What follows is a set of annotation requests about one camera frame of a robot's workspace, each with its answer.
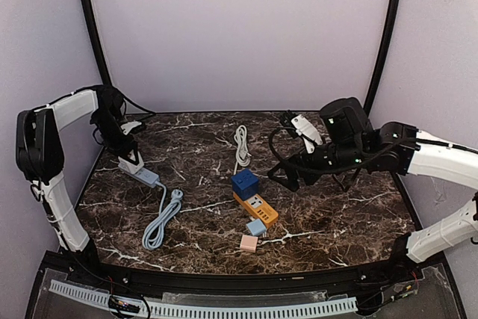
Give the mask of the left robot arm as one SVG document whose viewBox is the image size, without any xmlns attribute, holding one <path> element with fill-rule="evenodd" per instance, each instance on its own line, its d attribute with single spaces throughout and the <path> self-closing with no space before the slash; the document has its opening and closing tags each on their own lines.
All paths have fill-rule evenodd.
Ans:
<svg viewBox="0 0 478 319">
<path fill-rule="evenodd" d="M 81 225 L 65 185 L 60 131 L 89 117 L 102 145 L 118 157 L 120 168 L 135 174 L 144 165 L 134 134 L 144 126 L 127 121 L 124 95 L 109 85 L 73 91 L 37 108 L 22 111 L 16 124 L 16 165 L 30 183 L 36 201 L 57 233 L 60 245 L 73 253 L 87 248 L 90 238 Z"/>
</svg>

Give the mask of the white cube socket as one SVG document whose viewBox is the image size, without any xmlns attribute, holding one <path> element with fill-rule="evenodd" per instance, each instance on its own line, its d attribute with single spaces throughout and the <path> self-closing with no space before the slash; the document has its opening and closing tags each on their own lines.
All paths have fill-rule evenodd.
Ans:
<svg viewBox="0 0 478 319">
<path fill-rule="evenodd" d="M 138 170 L 140 170 L 143 167 L 144 167 L 144 162 L 143 162 L 143 165 L 133 165 L 132 162 L 127 163 L 127 164 L 119 162 L 119 168 L 121 170 L 126 170 L 130 173 L 136 173 Z"/>
</svg>

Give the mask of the light blue charger plug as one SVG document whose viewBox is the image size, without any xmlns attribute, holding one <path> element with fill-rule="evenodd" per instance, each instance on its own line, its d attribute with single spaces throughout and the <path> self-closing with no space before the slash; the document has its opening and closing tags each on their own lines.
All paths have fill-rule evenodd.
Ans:
<svg viewBox="0 0 478 319">
<path fill-rule="evenodd" d="M 267 231 L 267 227 L 260 219 L 255 219 L 246 224 L 246 229 L 251 236 L 258 237 Z"/>
</svg>

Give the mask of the orange power strip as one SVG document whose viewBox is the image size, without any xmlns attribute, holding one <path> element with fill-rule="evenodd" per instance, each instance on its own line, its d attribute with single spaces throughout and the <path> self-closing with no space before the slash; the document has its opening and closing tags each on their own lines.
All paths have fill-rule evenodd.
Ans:
<svg viewBox="0 0 478 319">
<path fill-rule="evenodd" d="M 279 219 L 278 212 L 273 209 L 259 194 L 251 196 L 249 199 L 242 200 L 235 192 L 233 197 L 242 205 L 242 207 L 255 219 L 259 219 L 269 229 Z"/>
</svg>

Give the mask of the dark blue cube socket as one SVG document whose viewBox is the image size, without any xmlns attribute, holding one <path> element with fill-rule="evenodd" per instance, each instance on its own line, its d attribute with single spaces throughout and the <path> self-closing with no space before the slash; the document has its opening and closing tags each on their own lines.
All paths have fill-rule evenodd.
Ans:
<svg viewBox="0 0 478 319">
<path fill-rule="evenodd" d="M 232 190 L 243 201 L 259 193 L 259 179 L 249 169 L 232 176 Z"/>
</svg>

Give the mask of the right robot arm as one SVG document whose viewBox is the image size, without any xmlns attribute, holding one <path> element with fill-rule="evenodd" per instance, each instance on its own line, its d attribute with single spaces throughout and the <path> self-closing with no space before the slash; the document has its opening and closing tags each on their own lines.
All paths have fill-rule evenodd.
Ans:
<svg viewBox="0 0 478 319">
<path fill-rule="evenodd" d="M 403 176 L 428 176 L 477 189 L 477 151 L 446 141 L 403 123 L 386 123 L 380 129 L 338 130 L 328 127 L 330 141 L 315 144 L 312 152 L 302 151 L 283 158 L 271 152 L 287 175 L 277 182 L 291 191 L 303 177 L 307 185 L 325 175 L 351 170 L 390 172 Z M 410 263 L 454 247 L 477 234 L 477 198 L 469 199 L 451 215 L 422 230 L 399 237 L 392 260 L 381 269 L 382 279 L 396 285 L 410 271 Z"/>
</svg>

